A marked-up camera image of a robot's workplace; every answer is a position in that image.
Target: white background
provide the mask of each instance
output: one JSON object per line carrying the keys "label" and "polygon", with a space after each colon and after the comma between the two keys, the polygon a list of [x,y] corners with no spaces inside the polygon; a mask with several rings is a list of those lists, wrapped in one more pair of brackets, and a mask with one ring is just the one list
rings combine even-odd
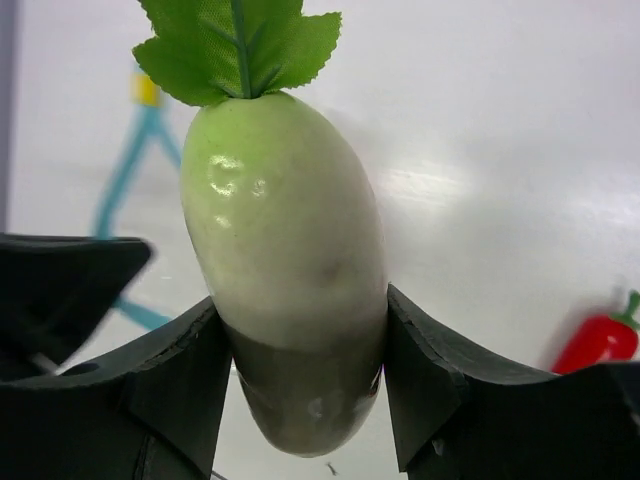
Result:
{"label": "white background", "polygon": [[[23,0],[11,231],[87,235],[131,134],[134,0]],[[295,92],[351,141],[376,189],[391,280],[439,321],[548,367],[592,309],[640,287],[640,3],[307,0],[343,36]],[[167,112],[184,138],[194,111]],[[117,222],[157,257],[130,295],[175,316],[206,295],[177,174],[148,152]],[[76,359],[143,333],[111,316]],[[395,478],[384,394],[346,447],[316,460],[262,439],[232,378],[216,456],[230,480]]]}

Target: artificial leaf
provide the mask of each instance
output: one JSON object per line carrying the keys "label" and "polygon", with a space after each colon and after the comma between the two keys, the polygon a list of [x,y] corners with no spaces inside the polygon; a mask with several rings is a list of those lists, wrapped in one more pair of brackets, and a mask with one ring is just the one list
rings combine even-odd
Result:
{"label": "artificial leaf", "polygon": [[134,54],[157,85],[190,105],[304,85],[331,56],[340,30],[340,14],[304,17],[302,0],[139,2],[158,41]]}
{"label": "artificial leaf", "polygon": [[286,44],[287,62],[268,90],[295,88],[316,78],[336,48],[341,24],[342,17],[337,12],[300,18],[294,38]]}
{"label": "artificial leaf", "polygon": [[187,105],[212,105],[224,98],[222,91],[211,87],[205,72],[185,62],[180,52],[161,38],[138,45],[133,55],[156,85]]}

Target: blue tripod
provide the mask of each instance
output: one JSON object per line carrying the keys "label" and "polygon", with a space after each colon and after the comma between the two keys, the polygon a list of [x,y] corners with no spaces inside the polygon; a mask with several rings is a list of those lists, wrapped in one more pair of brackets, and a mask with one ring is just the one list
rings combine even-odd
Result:
{"label": "blue tripod", "polygon": [[[113,220],[118,209],[124,203],[136,169],[142,162],[144,148],[152,137],[157,137],[169,155],[171,163],[176,169],[180,168],[180,150],[169,134],[169,129],[163,120],[161,110],[159,102],[141,103],[137,120],[138,127],[129,145],[124,150],[122,159],[116,167],[106,190],[106,195],[102,200],[94,225],[94,236],[96,238],[104,240],[113,236]],[[120,297],[114,307],[133,322],[148,330],[153,330],[170,320],[170,318],[144,305],[131,302],[124,297]]]}

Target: green leaf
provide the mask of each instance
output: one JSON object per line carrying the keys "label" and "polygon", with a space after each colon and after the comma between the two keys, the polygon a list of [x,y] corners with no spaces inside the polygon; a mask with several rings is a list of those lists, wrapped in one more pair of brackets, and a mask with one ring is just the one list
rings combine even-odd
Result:
{"label": "green leaf", "polygon": [[309,83],[340,34],[340,14],[304,17],[302,0],[138,1],[155,37],[134,55],[158,86],[189,105]]}
{"label": "green leaf", "polygon": [[293,40],[286,44],[287,62],[269,84],[269,91],[296,88],[315,79],[336,48],[341,24],[337,12],[300,18]]}
{"label": "green leaf", "polygon": [[205,71],[189,64],[171,43],[161,38],[138,45],[133,56],[162,90],[187,105],[213,105],[225,97],[220,89],[211,87]]}

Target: plastic vegetable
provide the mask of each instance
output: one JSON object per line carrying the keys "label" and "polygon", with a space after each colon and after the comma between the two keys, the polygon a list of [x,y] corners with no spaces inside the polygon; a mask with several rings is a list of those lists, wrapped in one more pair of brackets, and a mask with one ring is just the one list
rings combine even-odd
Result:
{"label": "plastic vegetable", "polygon": [[640,294],[632,291],[623,313],[587,318],[566,346],[552,371],[567,374],[604,361],[631,360],[638,348],[640,325],[633,315],[640,306]]}
{"label": "plastic vegetable", "polygon": [[300,456],[346,442],[377,387],[387,311],[376,201],[356,154],[282,92],[331,56],[339,13],[302,0],[140,0],[134,49],[165,92],[201,107],[184,146],[192,243],[254,419]]}

